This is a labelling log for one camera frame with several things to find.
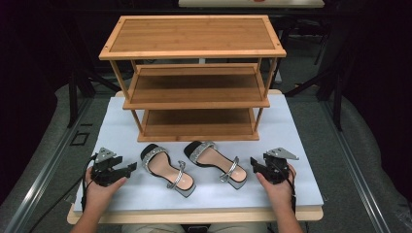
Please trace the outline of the wooden three-tier shoe rack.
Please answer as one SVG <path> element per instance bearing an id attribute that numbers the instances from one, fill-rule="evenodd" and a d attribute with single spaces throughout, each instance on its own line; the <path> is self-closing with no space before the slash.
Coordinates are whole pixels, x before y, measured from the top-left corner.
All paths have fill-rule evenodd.
<path id="1" fill-rule="evenodd" d="M 99 54 L 128 60 L 123 106 L 141 142 L 252 141 L 286 56 L 266 16 L 122 16 Z"/>

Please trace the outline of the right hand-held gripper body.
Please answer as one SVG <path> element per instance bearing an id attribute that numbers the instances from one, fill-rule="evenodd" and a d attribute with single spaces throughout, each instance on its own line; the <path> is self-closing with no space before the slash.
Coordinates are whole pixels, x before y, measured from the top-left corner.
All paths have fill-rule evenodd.
<path id="1" fill-rule="evenodd" d="M 268 150 L 265 153 L 275 156 L 274 161 L 266 161 L 267 175 L 264 176 L 270 183 L 283 182 L 290 172 L 288 159 L 298 160 L 299 157 L 284 148 Z"/>

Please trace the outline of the metal floor rail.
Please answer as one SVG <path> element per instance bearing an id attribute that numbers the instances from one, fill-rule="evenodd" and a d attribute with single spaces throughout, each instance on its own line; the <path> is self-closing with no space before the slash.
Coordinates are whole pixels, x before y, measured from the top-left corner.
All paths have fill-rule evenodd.
<path id="1" fill-rule="evenodd" d="M 92 101 L 92 98 L 81 101 L 77 118 L 68 126 L 69 102 L 58 100 L 56 111 L 38 148 L 17 184 L 0 206 L 0 233 L 18 233 L 23 230 L 52 180 L 63 153 L 69 147 L 69 141 L 74 137 L 80 119 Z"/>
<path id="2" fill-rule="evenodd" d="M 376 233 L 392 233 L 342 131 L 337 129 L 328 102 L 321 102 L 327 122 L 343 151 L 343 160 Z"/>

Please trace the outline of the white table mat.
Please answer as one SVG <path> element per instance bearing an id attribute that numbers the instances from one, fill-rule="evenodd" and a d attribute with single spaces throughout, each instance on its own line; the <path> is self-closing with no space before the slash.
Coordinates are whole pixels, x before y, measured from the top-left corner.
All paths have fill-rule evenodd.
<path id="1" fill-rule="evenodd" d="M 232 159 L 239 158 L 240 165 L 247 171 L 248 178 L 243 187 L 233 188 L 220 181 L 221 171 L 217 168 L 201 168 L 194 165 L 184 154 L 185 142 L 160 142 L 166 148 L 171 163 L 180 160 L 187 164 L 196 189 L 189 197 L 166 187 L 166 180 L 148 173 L 143 166 L 131 174 L 130 179 L 113 197 L 108 210 L 121 211 L 165 211 L 221 208 L 267 208 L 270 206 L 264 189 L 252 171 L 250 159 L 262 162 L 262 155 L 277 148 L 283 148 L 297 156 L 291 165 L 297 171 L 295 179 L 296 205 L 298 207 L 322 206 L 323 197 L 319 191 L 305 150 L 301 144 L 287 100 L 282 94 L 269 96 L 270 107 L 263 111 L 258 127 L 257 141 L 220 141 L 217 150 Z"/>

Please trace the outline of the person's right hand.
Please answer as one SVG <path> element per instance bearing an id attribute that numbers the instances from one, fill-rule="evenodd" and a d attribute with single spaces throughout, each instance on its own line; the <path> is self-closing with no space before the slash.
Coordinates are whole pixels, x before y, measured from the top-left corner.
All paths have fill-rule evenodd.
<path id="1" fill-rule="evenodd" d="M 256 177 L 268 196 L 273 212 L 280 216 L 286 213 L 294 214 L 292 209 L 292 197 L 294 191 L 294 177 L 296 172 L 289 164 L 289 176 L 281 183 L 270 183 L 261 173 L 256 173 Z"/>

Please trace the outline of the light wooden table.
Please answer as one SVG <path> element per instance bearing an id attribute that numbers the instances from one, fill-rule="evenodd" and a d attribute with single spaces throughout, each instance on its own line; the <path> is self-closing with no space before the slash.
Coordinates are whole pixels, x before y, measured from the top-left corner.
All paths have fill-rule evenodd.
<path id="1" fill-rule="evenodd" d="M 271 90 L 271 94 L 282 94 Z M 301 221 L 318 221 L 324 216 L 322 206 L 298 207 L 296 217 Z M 131 223 L 214 223 L 214 222 L 257 222 L 273 221 L 272 210 L 267 208 L 221 208 L 165 211 L 106 211 L 100 222 L 105 224 Z"/>

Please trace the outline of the silver strap heeled sandal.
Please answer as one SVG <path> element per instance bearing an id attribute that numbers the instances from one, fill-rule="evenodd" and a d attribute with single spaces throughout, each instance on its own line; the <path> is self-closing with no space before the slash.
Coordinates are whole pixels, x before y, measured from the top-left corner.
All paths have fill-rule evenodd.
<path id="1" fill-rule="evenodd" d="M 167 181 L 166 187 L 180 193 L 185 198 L 192 195 L 196 188 L 195 181 L 186 172 L 186 162 L 179 160 L 178 167 L 171 164 L 167 149 L 156 144 L 149 144 L 141 152 L 145 170 L 152 176 Z"/>
<path id="2" fill-rule="evenodd" d="M 247 181 L 248 174 L 239 164 L 239 157 L 229 159 L 217 150 L 214 142 L 193 141 L 184 148 L 186 157 L 196 166 L 215 167 L 222 173 L 219 180 L 240 189 Z"/>

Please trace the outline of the black metal stand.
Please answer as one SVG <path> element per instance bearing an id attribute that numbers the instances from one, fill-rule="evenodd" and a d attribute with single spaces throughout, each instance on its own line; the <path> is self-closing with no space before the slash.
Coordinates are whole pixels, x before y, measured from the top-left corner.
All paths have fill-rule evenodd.
<path id="1" fill-rule="evenodd" d="M 293 97 L 313 84 L 318 83 L 320 88 L 316 93 L 316 97 L 319 101 L 327 101 L 330 96 L 333 96 L 332 120 L 335 127 L 341 131 L 342 127 L 340 119 L 343 86 L 343 76 L 339 73 L 342 64 L 339 51 L 341 42 L 337 42 L 337 49 L 333 48 L 332 40 L 335 35 L 333 33 L 332 21 L 326 22 L 324 20 L 320 23 L 319 27 L 324 29 L 325 37 L 323 38 L 321 51 L 316 59 L 317 62 L 321 63 L 318 74 L 312 79 L 286 92 L 285 95 L 287 97 Z"/>
<path id="2" fill-rule="evenodd" d="M 64 41 L 67 60 L 71 69 L 68 83 L 70 118 L 67 125 L 70 128 L 75 124 L 79 115 L 78 90 L 85 98 L 93 98 L 96 91 L 92 82 L 101 83 L 114 92 L 120 91 L 120 87 L 107 81 L 95 72 L 90 59 L 86 54 L 83 54 L 85 49 L 82 48 L 84 43 L 80 36 L 71 37 L 68 33 L 64 33 L 62 40 Z"/>

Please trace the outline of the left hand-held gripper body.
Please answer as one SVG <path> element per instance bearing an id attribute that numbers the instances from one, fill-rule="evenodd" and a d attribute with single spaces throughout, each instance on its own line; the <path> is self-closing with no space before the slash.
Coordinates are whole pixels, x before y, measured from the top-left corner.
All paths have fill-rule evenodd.
<path id="1" fill-rule="evenodd" d="M 120 178 L 118 170 L 114 169 L 114 157 L 118 157 L 113 151 L 101 148 L 96 154 L 91 171 L 91 178 L 101 186 L 108 186 Z"/>

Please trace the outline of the person's left hand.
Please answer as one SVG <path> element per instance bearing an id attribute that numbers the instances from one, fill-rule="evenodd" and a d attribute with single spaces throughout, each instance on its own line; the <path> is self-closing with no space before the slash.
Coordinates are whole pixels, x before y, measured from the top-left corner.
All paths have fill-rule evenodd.
<path id="1" fill-rule="evenodd" d="M 101 186 L 91 178 L 92 168 L 86 170 L 86 207 L 85 214 L 102 215 L 109 206 L 115 193 L 127 182 L 127 178 L 120 178 L 109 186 Z"/>

